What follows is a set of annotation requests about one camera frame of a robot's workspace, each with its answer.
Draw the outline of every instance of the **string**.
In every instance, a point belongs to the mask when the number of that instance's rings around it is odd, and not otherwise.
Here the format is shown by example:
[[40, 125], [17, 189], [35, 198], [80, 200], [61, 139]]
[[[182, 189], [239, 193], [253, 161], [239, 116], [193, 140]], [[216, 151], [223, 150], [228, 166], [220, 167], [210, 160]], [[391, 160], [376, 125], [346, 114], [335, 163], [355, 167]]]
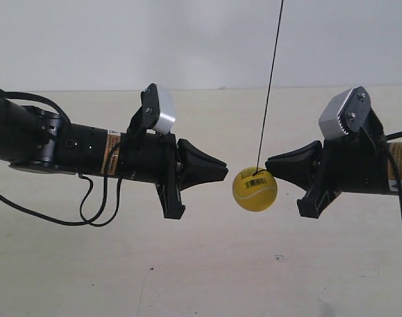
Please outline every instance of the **string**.
[[277, 43], [279, 42], [281, 16], [282, 16], [282, 13], [283, 13], [283, 4], [284, 4], [284, 0], [281, 0], [279, 23], [277, 25], [277, 33], [276, 33], [276, 36], [275, 36], [273, 61], [272, 61], [272, 64], [271, 64], [271, 72], [270, 72], [269, 83], [268, 83], [267, 101], [265, 102], [264, 118], [263, 118], [263, 122], [262, 122], [261, 141], [259, 142], [259, 150], [258, 150], [258, 159], [257, 159], [257, 163], [256, 163], [256, 171], [255, 171], [255, 173], [253, 173], [253, 175], [256, 175], [259, 172], [259, 170], [258, 170], [258, 168], [259, 168], [259, 159], [261, 157], [262, 141], [263, 141], [263, 138], [264, 138], [265, 120], [267, 119], [268, 101], [269, 101], [269, 95], [270, 95], [270, 91], [271, 91], [271, 81], [273, 80], [273, 71], [274, 71], [275, 55], [276, 55], [276, 51], [277, 51]]

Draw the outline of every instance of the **warning label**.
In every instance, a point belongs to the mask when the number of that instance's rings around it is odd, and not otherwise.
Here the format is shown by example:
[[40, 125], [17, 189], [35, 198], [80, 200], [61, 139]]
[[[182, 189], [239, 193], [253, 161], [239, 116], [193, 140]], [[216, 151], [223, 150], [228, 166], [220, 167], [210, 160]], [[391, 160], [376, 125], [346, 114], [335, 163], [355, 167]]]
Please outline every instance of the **warning label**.
[[[394, 157], [397, 168], [399, 169], [399, 175], [402, 187], [402, 143], [390, 143], [389, 149]], [[387, 160], [387, 176], [390, 191], [398, 192], [399, 188], [396, 182], [396, 177], [394, 175], [394, 170], [389, 160]]]
[[[104, 169], [106, 167], [108, 155], [110, 154], [110, 152], [113, 149], [113, 147], [117, 143], [120, 142], [120, 137], [121, 137], [120, 132], [115, 132], [115, 131], [108, 130], [107, 141], [106, 141], [106, 149], [105, 149], [105, 152], [104, 152], [104, 160], [102, 162], [102, 167], [101, 167], [101, 174], [104, 174]], [[107, 171], [108, 175], [114, 175], [116, 173], [117, 164], [118, 164], [118, 160], [119, 160], [119, 152], [120, 152], [120, 148], [115, 150], [113, 155], [112, 155], [112, 157], [111, 157], [110, 165], [108, 166], [108, 171]]]

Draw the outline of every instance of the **tennis ball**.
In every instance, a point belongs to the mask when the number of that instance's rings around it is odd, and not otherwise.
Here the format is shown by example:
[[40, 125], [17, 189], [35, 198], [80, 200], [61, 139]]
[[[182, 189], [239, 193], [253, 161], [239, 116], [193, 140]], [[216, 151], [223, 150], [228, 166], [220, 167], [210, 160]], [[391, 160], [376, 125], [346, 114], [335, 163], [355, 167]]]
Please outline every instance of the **tennis ball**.
[[233, 197], [240, 207], [248, 211], [264, 211], [277, 197], [277, 183], [263, 168], [245, 168], [233, 180]]

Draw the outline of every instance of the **yellow tennis ball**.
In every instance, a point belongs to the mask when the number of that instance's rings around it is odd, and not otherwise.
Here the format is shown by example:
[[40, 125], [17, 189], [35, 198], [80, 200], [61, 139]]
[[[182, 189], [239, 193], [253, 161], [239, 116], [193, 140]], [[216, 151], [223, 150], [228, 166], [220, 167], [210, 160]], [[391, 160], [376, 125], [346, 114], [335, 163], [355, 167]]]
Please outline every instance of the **yellow tennis ball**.
[[233, 180], [233, 197], [248, 211], [264, 211], [277, 197], [277, 183], [270, 172], [256, 167], [245, 168]]

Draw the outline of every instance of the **black cylinder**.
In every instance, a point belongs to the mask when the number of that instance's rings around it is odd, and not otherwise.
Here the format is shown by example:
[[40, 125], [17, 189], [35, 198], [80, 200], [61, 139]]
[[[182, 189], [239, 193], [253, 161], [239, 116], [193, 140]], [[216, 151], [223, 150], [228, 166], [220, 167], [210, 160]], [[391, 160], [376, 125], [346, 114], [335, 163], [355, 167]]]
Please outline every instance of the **black cylinder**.
[[[402, 183], [402, 143], [389, 143]], [[398, 186], [387, 155], [377, 155], [360, 145], [340, 147], [331, 161], [331, 181], [336, 190], [350, 193], [397, 195]]]
[[38, 152], [43, 142], [38, 117], [25, 107], [0, 98], [0, 160], [26, 161]]
[[124, 133], [72, 123], [60, 140], [54, 163], [82, 174], [103, 176], [108, 153], [119, 141], [121, 146], [111, 159], [108, 177], [158, 183], [166, 171], [166, 147], [159, 135], [147, 133], [142, 146], [135, 147]]

